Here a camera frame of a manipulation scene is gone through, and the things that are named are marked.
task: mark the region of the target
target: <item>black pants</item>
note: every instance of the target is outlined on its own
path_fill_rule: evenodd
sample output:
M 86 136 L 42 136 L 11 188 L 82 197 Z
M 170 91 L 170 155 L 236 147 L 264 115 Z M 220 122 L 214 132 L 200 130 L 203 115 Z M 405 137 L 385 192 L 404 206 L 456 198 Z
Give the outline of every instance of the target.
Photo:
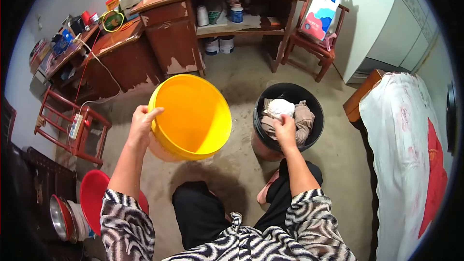
M 306 165 L 319 185 L 322 185 L 321 170 L 309 161 L 306 161 Z M 269 187 L 266 195 L 270 207 L 255 225 L 262 232 L 270 226 L 286 229 L 285 217 L 291 204 L 287 160 L 280 162 L 279 169 L 280 176 Z M 173 206 L 185 250 L 216 240 L 231 225 L 224 218 L 225 210 L 221 200 L 208 190 L 204 181 L 180 185 L 173 194 Z

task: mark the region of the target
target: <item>black bucket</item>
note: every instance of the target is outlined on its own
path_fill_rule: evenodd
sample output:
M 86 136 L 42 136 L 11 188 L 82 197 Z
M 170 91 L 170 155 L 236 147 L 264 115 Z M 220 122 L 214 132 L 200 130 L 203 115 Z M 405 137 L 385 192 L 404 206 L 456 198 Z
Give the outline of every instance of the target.
M 310 148 L 322 134 L 324 129 L 324 113 L 322 112 L 321 104 L 317 101 L 316 97 L 312 95 L 305 88 L 290 84 L 290 83 L 279 83 L 268 87 L 259 96 L 256 101 L 255 110 L 253 112 L 253 127 L 256 132 L 258 139 L 269 149 L 281 152 L 280 145 L 277 141 L 273 140 L 261 127 L 259 116 L 262 115 L 264 110 L 264 98 L 267 99 L 285 99 L 288 102 L 298 104 L 300 101 L 306 100 L 306 105 L 309 107 L 312 113 L 314 113 L 313 129 L 310 132 L 308 139 L 306 139 L 304 145 L 299 147 L 299 151 L 303 152 Z

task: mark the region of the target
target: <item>cabinet door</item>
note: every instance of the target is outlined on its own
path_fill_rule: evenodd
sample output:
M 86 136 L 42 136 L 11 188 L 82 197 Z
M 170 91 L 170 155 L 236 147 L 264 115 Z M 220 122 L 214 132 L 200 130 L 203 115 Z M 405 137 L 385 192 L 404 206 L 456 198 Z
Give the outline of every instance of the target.
M 195 61 L 195 53 L 198 53 L 197 38 L 188 19 L 147 28 L 146 34 L 159 66 L 165 73 L 198 70 L 201 63 Z

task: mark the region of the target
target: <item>zebra print shirt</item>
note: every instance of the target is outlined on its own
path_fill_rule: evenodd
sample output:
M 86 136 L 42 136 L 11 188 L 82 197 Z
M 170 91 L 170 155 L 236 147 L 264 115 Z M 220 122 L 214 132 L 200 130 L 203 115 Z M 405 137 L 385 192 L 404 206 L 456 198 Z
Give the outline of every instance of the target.
M 231 213 L 232 225 L 216 241 L 165 260 L 356 260 L 343 243 L 330 210 L 330 199 L 318 188 L 293 197 L 285 221 L 287 231 L 277 226 L 264 232 L 242 226 L 242 215 Z M 135 199 L 108 189 L 100 224 L 107 260 L 152 260 L 153 224 Z

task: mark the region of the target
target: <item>red wooden chair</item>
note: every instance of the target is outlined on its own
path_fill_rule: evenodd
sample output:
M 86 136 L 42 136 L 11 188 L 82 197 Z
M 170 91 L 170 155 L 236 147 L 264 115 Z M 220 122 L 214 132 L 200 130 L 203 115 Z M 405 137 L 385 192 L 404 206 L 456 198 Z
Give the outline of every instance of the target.
M 328 68 L 330 67 L 330 65 L 332 64 L 335 58 L 335 43 L 339 36 L 341 24 L 343 23 L 343 19 L 345 17 L 345 11 L 349 12 L 349 9 L 344 7 L 341 4 L 338 5 L 338 8 L 341 9 L 341 13 L 338 19 L 337 28 L 335 29 L 335 33 L 337 34 L 337 37 L 334 38 L 332 41 L 331 50 L 327 51 L 325 47 L 320 46 L 314 40 L 309 38 L 309 36 L 304 35 L 302 32 L 300 32 L 300 25 L 304 19 L 304 16 L 306 15 L 306 11 L 308 9 L 309 4 L 310 4 L 310 0 L 306 0 L 306 2 L 303 4 L 303 8 L 301 9 L 297 26 L 293 29 L 293 31 L 290 34 L 290 39 L 288 41 L 287 49 L 285 50 L 285 54 L 282 58 L 282 64 L 285 65 L 288 62 L 290 65 L 294 67 L 297 67 L 304 71 L 309 72 L 311 75 L 313 75 L 313 77 L 315 77 L 316 82 L 318 83 L 321 81 L 322 77 L 325 75 L 325 73 L 327 72 Z M 321 71 L 319 73 L 312 72 L 311 70 L 307 69 L 303 64 L 297 61 L 294 61 L 292 59 L 289 59 L 289 55 L 293 51 L 293 48 L 295 47 L 295 45 L 298 45 L 299 47 L 306 49 L 311 54 L 316 55 L 316 57 L 320 60 L 318 65 L 321 66 Z
M 55 108 L 51 107 L 49 102 L 47 102 L 47 100 L 49 100 L 49 102 L 52 102 L 53 100 L 58 101 L 60 105 L 63 105 L 65 110 L 74 109 L 72 117 L 65 116 L 64 114 L 57 111 Z M 44 108 L 48 109 L 47 115 L 43 114 Z M 75 105 L 73 102 L 65 99 L 63 96 L 50 90 L 50 87 L 49 87 L 43 97 L 42 107 L 40 107 L 40 112 L 38 114 L 38 120 L 37 120 L 35 129 L 34 129 L 34 134 L 39 133 L 43 137 L 47 138 L 49 141 L 66 149 L 72 155 L 75 155 L 84 160 L 93 162 L 97 164 L 99 167 L 101 167 L 101 165 L 103 165 L 102 154 L 103 154 L 104 142 L 106 140 L 107 132 L 111 128 L 111 123 L 108 122 L 105 118 L 103 118 L 100 114 L 90 109 L 90 107 L 88 106 L 82 107 L 82 111 L 81 111 L 82 122 L 81 122 L 81 125 L 79 126 L 76 139 L 74 140 L 67 137 L 66 143 L 62 143 L 58 139 L 53 138 L 47 132 L 41 129 L 42 127 L 45 126 L 45 122 L 48 122 L 53 127 L 58 129 L 60 132 L 63 132 L 66 135 L 68 135 L 69 129 L 71 125 L 73 124 L 74 116 L 77 113 L 79 113 L 79 110 L 81 110 L 81 107 L 79 107 L 78 105 Z M 58 124 L 60 118 L 62 119 L 61 125 Z M 103 129 L 100 134 L 100 140 L 98 141 L 98 144 L 97 144 L 96 154 L 90 155 L 85 152 L 85 143 L 88 139 L 89 132 L 90 132 L 90 125 L 93 120 L 97 120 L 98 122 L 103 124 Z

